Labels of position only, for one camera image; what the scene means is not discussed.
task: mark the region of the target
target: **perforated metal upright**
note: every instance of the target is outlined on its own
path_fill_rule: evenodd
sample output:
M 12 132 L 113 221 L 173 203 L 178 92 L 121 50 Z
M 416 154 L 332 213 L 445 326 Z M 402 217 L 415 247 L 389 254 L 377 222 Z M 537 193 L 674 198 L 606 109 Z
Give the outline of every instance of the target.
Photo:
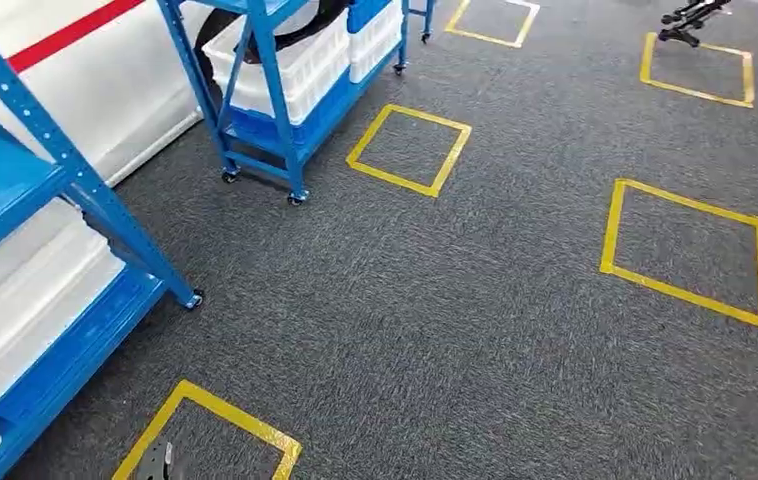
M 226 91 L 223 92 L 223 98 L 230 99 L 232 97 L 231 92 L 234 90 L 235 81 L 243 63 L 240 59 L 244 57 L 247 41 L 252 32 L 256 39 L 270 100 L 273 105 L 277 133 L 275 141 L 261 138 L 252 132 L 243 131 L 236 126 L 231 120 L 230 109 L 233 107 L 229 101 L 224 101 L 219 109 L 216 108 L 211 92 L 208 90 L 207 79 L 202 74 L 202 70 L 193 52 L 193 45 L 188 40 L 188 36 L 182 25 L 179 5 L 184 1 L 158 0 L 158 4 L 167 21 L 170 36 L 173 38 L 173 42 L 182 59 L 182 64 L 190 79 L 191 86 L 202 108 L 205 122 L 214 136 L 215 145 L 222 158 L 223 180 L 227 183 L 232 183 L 237 178 L 236 176 L 241 167 L 253 168 L 286 180 L 291 188 L 288 201 L 292 205 L 301 204 L 308 198 L 308 190 L 305 189 L 303 182 L 303 167 L 308 159 L 317 151 L 317 148 L 329 136 L 346 112 L 349 111 L 376 78 L 377 74 L 395 55 L 398 60 L 394 65 L 394 71 L 400 75 L 403 69 L 405 69 L 406 34 L 408 28 L 408 16 L 405 14 L 409 11 L 408 0 L 402 0 L 404 14 L 402 26 L 400 27 L 402 40 L 394 46 L 385 58 L 360 83 L 347 84 L 347 86 L 335 91 L 334 98 L 328 98 L 330 95 L 327 94 L 327 97 L 321 100 L 320 104 L 309 115 L 309 117 L 314 116 L 313 120 L 317 122 L 318 127 L 312 129 L 305 141 L 300 143 L 294 141 L 294 127 L 288 118 L 285 96 L 282 91 L 282 81 L 279 75 L 279 65 L 276 61 L 276 46 L 273 32 L 280 23 L 305 5 L 307 0 L 188 0 L 247 16 L 243 36 L 235 46 L 235 58 L 238 61 L 235 61 L 232 66 Z M 234 151 L 231 147 L 235 141 L 283 158 L 285 160 L 285 168 L 279 168 L 246 153 Z
M 99 224 L 113 240 L 114 253 L 126 261 L 0 397 L 1 478 L 165 292 L 187 308 L 201 303 L 202 292 L 176 272 L 1 56 L 0 100 L 55 160 L 51 164 L 35 157 L 0 126 L 0 240 L 63 196 Z

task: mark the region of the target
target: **yellow floor marking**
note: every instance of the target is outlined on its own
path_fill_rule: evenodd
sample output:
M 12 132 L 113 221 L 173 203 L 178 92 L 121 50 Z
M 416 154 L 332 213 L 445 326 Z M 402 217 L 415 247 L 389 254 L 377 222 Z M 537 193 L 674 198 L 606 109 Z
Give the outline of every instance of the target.
M 450 18 L 450 21 L 447 22 L 447 26 L 444 27 L 444 31 L 455 33 L 457 35 L 464 35 L 465 37 L 475 38 L 477 40 L 496 43 L 506 47 L 520 48 L 523 46 L 523 42 L 526 40 L 529 30 L 532 28 L 532 22 L 535 21 L 535 17 L 538 15 L 538 10 L 541 9 L 541 6 L 534 3 L 524 2 L 523 0 L 506 0 L 506 2 L 529 8 L 529 15 L 527 15 L 526 19 L 523 21 L 523 25 L 520 27 L 520 32 L 518 32 L 517 38 L 513 42 L 456 28 L 456 23 L 458 23 L 465 10 L 467 10 L 467 7 L 470 5 L 470 0 L 461 1 L 455 13 L 453 13 L 453 16 Z
M 623 278 L 624 280 L 629 280 L 630 282 L 635 282 L 639 285 L 652 288 L 653 290 L 671 295 L 681 300 L 685 300 L 686 302 L 691 302 L 695 305 L 712 309 L 716 312 L 728 315 L 730 317 L 741 320 L 742 322 L 756 325 L 758 327 L 758 314 L 741 310 L 731 305 L 719 302 L 715 299 L 697 295 L 696 293 L 683 290 L 679 287 L 675 287 L 673 285 L 645 277 L 644 275 L 631 272 L 614 264 L 615 249 L 617 248 L 618 228 L 620 227 L 621 210 L 623 209 L 623 197 L 626 192 L 626 187 L 632 187 L 651 195 L 664 198 L 665 200 L 684 205 L 686 207 L 691 207 L 702 212 L 718 215 L 730 220 L 735 220 L 737 222 L 753 226 L 756 229 L 756 257 L 758 265 L 758 217 L 751 215 L 742 215 L 725 208 L 716 207 L 714 205 L 698 202 L 697 200 L 692 200 L 675 193 L 666 192 L 664 190 L 658 189 L 656 187 L 651 187 L 650 185 L 646 185 L 635 180 L 619 178 L 615 180 L 615 186 L 612 192 L 612 204 L 609 207 L 609 219 L 606 225 L 606 235 L 603 239 L 603 254 L 600 258 L 600 271 L 603 273 L 616 275 L 620 278 Z
M 222 399 L 212 395 L 193 383 L 187 380 L 182 380 L 176 385 L 176 388 L 170 396 L 167 397 L 164 405 L 161 406 L 158 413 L 152 418 L 152 421 L 143 431 L 138 441 L 132 446 L 129 454 L 126 455 L 126 458 L 123 459 L 120 466 L 117 467 L 117 471 L 114 472 L 112 480 L 129 478 L 138 462 L 140 462 L 141 457 L 143 457 L 149 444 L 152 443 L 159 433 L 161 433 L 161 430 L 167 424 L 167 421 L 170 420 L 170 417 L 184 399 L 205 407 L 211 411 L 211 413 L 228 420 L 238 428 L 246 430 L 281 450 L 283 453 L 282 461 L 279 462 L 279 466 L 273 473 L 273 480 L 285 480 L 290 478 L 291 469 L 293 469 L 294 464 L 297 462 L 297 457 L 302 450 L 302 446 L 299 442 L 244 412 L 240 408 L 226 403 Z
M 650 69 L 653 64 L 653 50 L 655 49 L 656 39 L 658 35 L 655 33 L 648 33 L 644 41 L 644 55 L 641 58 L 641 70 L 639 78 L 647 85 L 652 85 L 658 88 L 664 88 L 665 90 L 672 90 L 674 92 L 683 93 L 685 95 L 691 95 L 692 97 L 703 98 L 705 100 L 711 100 L 713 102 L 720 102 L 727 105 L 733 105 L 736 107 L 753 108 L 753 101 L 756 99 L 756 86 L 753 74 L 753 54 L 750 52 L 742 52 L 734 48 L 718 47 L 716 45 L 709 45 L 707 43 L 701 43 L 701 48 L 708 50 L 715 50 L 718 52 L 729 53 L 732 55 L 739 55 L 742 58 L 742 66 L 744 69 L 743 81 L 744 81 L 744 100 L 736 100 L 733 98 L 724 98 L 711 93 L 701 92 L 699 90 L 692 90 L 690 88 L 680 87 L 679 85 L 672 85 L 670 83 L 660 82 L 650 78 Z
M 371 167 L 370 165 L 359 163 L 358 159 L 361 156 L 362 152 L 364 152 L 367 144 L 373 140 L 373 137 L 376 136 L 379 128 L 383 123 L 385 123 L 385 120 L 393 112 L 402 113 L 411 117 L 420 118 L 429 122 L 438 123 L 440 125 L 445 125 L 450 128 L 455 128 L 459 131 L 459 136 L 456 138 L 456 141 L 453 144 L 452 148 L 450 148 L 450 152 L 447 154 L 447 158 L 444 159 L 444 163 L 441 165 L 440 170 L 438 170 L 438 174 L 435 176 L 435 180 L 432 181 L 432 185 L 423 185 L 421 183 L 413 182 L 392 173 Z M 360 172 L 366 173 L 368 175 L 373 175 L 374 177 L 381 178 L 382 180 L 391 182 L 395 185 L 414 190 L 415 192 L 429 197 L 437 197 L 438 193 L 441 191 L 441 187 L 444 186 L 444 182 L 450 175 L 450 171 L 456 164 L 456 160 L 458 160 L 458 157 L 461 154 L 461 149 L 464 147 L 464 144 L 467 143 L 467 139 L 470 137 L 471 130 L 472 129 L 469 125 L 465 125 L 463 123 L 454 122 L 452 120 L 438 117 L 426 112 L 421 112 L 413 108 L 389 103 L 388 105 L 385 105 L 382 111 L 379 112 L 379 115 L 373 119 L 373 122 L 371 122 L 370 126 L 367 127 L 367 131 L 364 132 L 364 135 L 361 137 L 358 143 L 356 143 L 355 147 L 353 147 L 349 155 L 347 155 L 347 164 Z

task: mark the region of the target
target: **shelf caster wheel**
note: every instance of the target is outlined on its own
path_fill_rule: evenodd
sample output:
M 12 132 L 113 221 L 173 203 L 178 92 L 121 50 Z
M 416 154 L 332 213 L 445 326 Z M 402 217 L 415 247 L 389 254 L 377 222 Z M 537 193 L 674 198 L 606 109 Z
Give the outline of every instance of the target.
M 220 180 L 223 180 L 223 183 L 227 185 L 231 185 L 238 181 L 238 172 L 235 172 L 235 173 L 223 172 L 223 174 L 220 175 Z
M 203 301 L 205 301 L 205 292 L 199 288 L 194 288 L 194 297 L 193 300 L 191 300 L 191 303 L 188 305 L 188 309 L 193 310 L 199 307 L 202 305 Z
M 303 190 L 302 194 L 297 195 L 294 192 L 288 194 L 288 205 L 298 207 L 308 200 L 308 190 Z

